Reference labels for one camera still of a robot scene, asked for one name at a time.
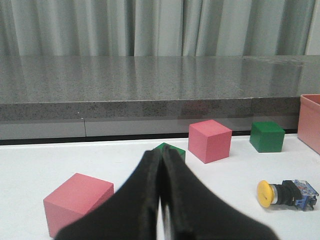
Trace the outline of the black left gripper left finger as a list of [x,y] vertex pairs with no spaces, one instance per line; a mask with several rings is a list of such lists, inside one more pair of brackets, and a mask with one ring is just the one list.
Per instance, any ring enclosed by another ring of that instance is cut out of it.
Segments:
[[144,152],[136,169],[101,206],[62,228],[57,240],[155,240],[160,198],[159,149]]

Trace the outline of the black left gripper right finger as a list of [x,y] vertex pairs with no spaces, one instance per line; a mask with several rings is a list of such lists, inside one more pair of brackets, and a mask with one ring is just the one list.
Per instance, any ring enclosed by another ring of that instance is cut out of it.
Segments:
[[276,240],[268,226],[212,193],[178,151],[162,149],[161,204],[167,240]]

